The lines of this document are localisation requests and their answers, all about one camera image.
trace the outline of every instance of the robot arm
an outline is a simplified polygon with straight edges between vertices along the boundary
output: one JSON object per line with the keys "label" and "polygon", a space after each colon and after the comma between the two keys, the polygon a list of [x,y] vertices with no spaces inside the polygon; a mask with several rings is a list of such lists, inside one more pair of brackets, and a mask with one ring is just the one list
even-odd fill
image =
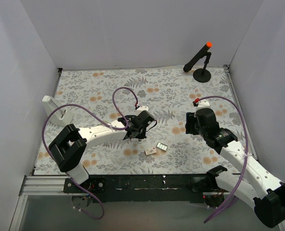
{"label": "robot arm", "polygon": [[128,128],[124,128],[124,118],[114,120],[110,128],[100,125],[89,128],[76,128],[67,125],[50,143],[49,150],[61,172],[66,172],[77,184],[89,178],[89,174],[80,162],[85,150],[109,141],[146,138],[146,128],[155,120],[148,107],[139,107],[133,115],[127,115]]}
{"label": "robot arm", "polygon": [[[201,135],[207,145],[242,171],[245,152],[238,138],[228,129],[220,128],[207,100],[194,102],[195,113],[186,114],[186,134]],[[213,174],[217,187],[231,191],[238,178],[221,171]],[[244,178],[235,196],[251,206],[260,221],[272,228],[285,220],[285,183],[273,176],[252,156],[247,157]]]}

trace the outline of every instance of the purple cable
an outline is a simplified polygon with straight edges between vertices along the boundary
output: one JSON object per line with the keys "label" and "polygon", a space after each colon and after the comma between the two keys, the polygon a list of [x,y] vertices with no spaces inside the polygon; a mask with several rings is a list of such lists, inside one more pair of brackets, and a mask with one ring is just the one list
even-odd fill
{"label": "purple cable", "polygon": [[[223,100],[227,100],[228,102],[230,102],[237,109],[237,111],[238,111],[238,113],[240,115],[240,118],[241,118],[243,129],[244,129],[244,136],[245,136],[245,143],[246,143],[245,154],[247,155],[247,152],[248,152],[248,136],[247,136],[247,132],[246,132],[245,121],[244,121],[244,118],[243,118],[243,116],[241,114],[240,109],[238,108],[238,106],[233,101],[231,101],[231,100],[229,100],[229,99],[227,99],[225,97],[222,97],[222,96],[214,96],[214,95],[207,96],[207,97],[203,97],[203,98],[199,99],[199,101],[210,99],[210,98],[220,98],[220,99],[223,99]],[[234,198],[234,199],[231,200],[230,204],[227,205],[228,201],[230,201],[230,199],[233,197],[233,194],[235,193],[235,191],[237,190],[237,188],[241,184],[242,178],[243,178],[245,170],[246,170],[246,165],[247,165],[247,156],[244,158],[244,165],[243,165],[243,168],[242,168],[239,180],[236,183],[235,187],[232,189],[232,191],[230,192],[230,194],[227,197],[227,199],[224,200],[224,202],[218,207],[218,209],[216,211],[214,211],[210,216],[208,216],[206,220],[204,220],[204,223],[207,223],[209,220],[214,218],[217,214],[219,214],[220,212],[222,212],[226,208],[232,206],[237,201]]]}
{"label": "purple cable", "polygon": [[[55,161],[55,159],[53,158],[53,156],[52,156],[52,154],[51,154],[49,148],[47,147],[47,144],[46,144],[46,142],[45,142],[45,139],[44,139],[45,128],[46,128],[46,125],[47,125],[48,121],[50,120],[51,116],[52,116],[56,111],[58,111],[58,110],[61,109],[61,108],[68,107],[68,106],[74,106],[74,107],[79,107],[79,108],[83,109],[84,111],[86,111],[87,113],[89,113],[91,116],[93,116],[95,119],[97,119],[100,123],[102,123],[104,126],[106,126],[106,127],[108,127],[108,128],[112,128],[112,129],[114,129],[114,130],[125,130],[125,129],[127,129],[127,127],[129,126],[128,121],[127,121],[127,119],[125,118],[125,116],[122,114],[122,112],[119,110],[119,108],[117,107],[116,102],[115,102],[115,93],[116,93],[117,91],[119,91],[120,89],[127,89],[127,90],[129,90],[130,92],[133,93],[133,95],[134,95],[134,97],[135,97],[135,99],[136,99],[136,104],[135,104],[135,106],[138,104],[138,98],[137,98],[135,92],[134,92],[131,88],[127,88],[127,87],[117,88],[117,89],[114,91],[114,93],[113,93],[113,97],[112,97],[113,104],[114,104],[115,108],[117,109],[117,111],[118,111],[118,112],[120,113],[120,115],[122,116],[122,118],[124,118],[124,120],[126,121],[126,125],[125,125],[124,128],[111,127],[110,125],[108,125],[107,123],[105,123],[104,121],[102,121],[99,117],[97,117],[94,113],[92,113],[91,111],[89,111],[87,108],[85,108],[85,107],[83,107],[83,106],[81,106],[81,105],[78,105],[78,104],[74,104],[74,103],[69,103],[69,104],[65,104],[65,105],[62,105],[62,106],[60,106],[60,107],[57,107],[55,110],[52,111],[52,113],[50,113],[50,114],[48,115],[48,117],[46,118],[46,120],[45,120],[45,122],[44,122],[43,128],[42,128],[42,142],[43,142],[43,145],[44,145],[44,147],[45,147],[47,153],[50,155],[50,157],[51,157],[54,161]],[[81,186],[80,186],[79,184],[77,184],[72,178],[70,178],[70,179],[71,179],[71,181],[72,181],[77,187],[79,187],[81,190],[83,190],[83,191],[85,191],[86,193],[88,193],[90,196],[92,196],[93,198],[95,198],[95,199],[99,202],[99,204],[101,205],[101,208],[102,208],[103,213],[102,213],[102,215],[101,215],[100,217],[95,217],[94,215],[90,214],[89,212],[87,212],[87,211],[84,210],[84,209],[81,209],[81,211],[84,212],[85,214],[87,214],[88,216],[92,217],[93,219],[96,219],[96,220],[101,219],[101,218],[104,216],[104,206],[103,206],[102,202],[100,201],[100,199],[97,198],[94,194],[92,194],[92,193],[89,192],[88,190],[86,190],[86,189],[84,189],[83,187],[81,187]]]}
{"label": "purple cable", "polygon": [[100,201],[99,198],[97,198],[94,194],[92,194],[91,192],[89,192],[87,189],[84,189],[83,187],[81,187],[79,184],[77,184],[73,179],[72,177],[70,178],[70,180],[77,186],[79,187],[82,191],[88,193],[90,196],[92,196],[95,200],[97,200],[97,202],[99,202],[101,208],[102,208],[102,215],[100,217],[96,217],[94,215],[92,215],[90,212],[86,211],[85,209],[82,209],[80,207],[75,207],[76,209],[78,210],[81,210],[83,213],[87,214],[89,217],[95,219],[95,220],[99,220],[101,219],[103,216],[104,216],[104,206],[103,206],[103,203]]}

